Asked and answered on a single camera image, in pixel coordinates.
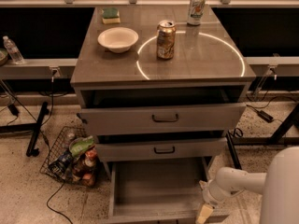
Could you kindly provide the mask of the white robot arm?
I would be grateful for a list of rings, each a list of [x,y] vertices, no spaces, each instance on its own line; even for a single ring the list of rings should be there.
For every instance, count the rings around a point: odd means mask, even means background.
[[[203,201],[195,224],[205,224],[218,204],[244,190],[262,195],[260,224],[299,224],[299,147],[281,150],[266,173],[221,167],[199,184]]]

